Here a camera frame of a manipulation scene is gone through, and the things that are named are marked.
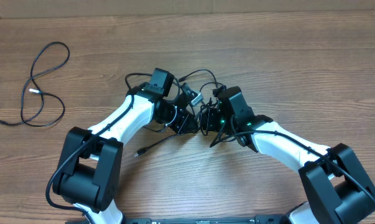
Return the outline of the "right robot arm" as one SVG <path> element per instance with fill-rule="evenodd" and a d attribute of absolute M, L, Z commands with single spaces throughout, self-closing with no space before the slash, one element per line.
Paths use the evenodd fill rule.
<path fill-rule="evenodd" d="M 218 133 L 212 146 L 235 139 L 300 176 L 306 202 L 265 217 L 266 223 L 360 223 L 375 212 L 375 186 L 351 147 L 310 142 L 254 114 L 238 86 L 219 87 L 213 96 L 216 105 L 208 105 L 201 118 L 205 129 Z"/>

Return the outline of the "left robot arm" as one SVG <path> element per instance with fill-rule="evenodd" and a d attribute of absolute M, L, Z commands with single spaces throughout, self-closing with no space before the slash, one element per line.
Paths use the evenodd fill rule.
<path fill-rule="evenodd" d="M 138 130 L 156 121 L 177 135 L 191 133 L 198 123 L 187 107 L 202 100 L 183 79 L 156 68 L 150 80 L 129 88 L 124 103 L 102 122 L 88 129 L 74 127 L 66 135 L 57 170 L 45 196 L 61 196 L 67 206 L 85 217 L 85 223 L 122 223 L 114 196 L 124 145 Z"/>

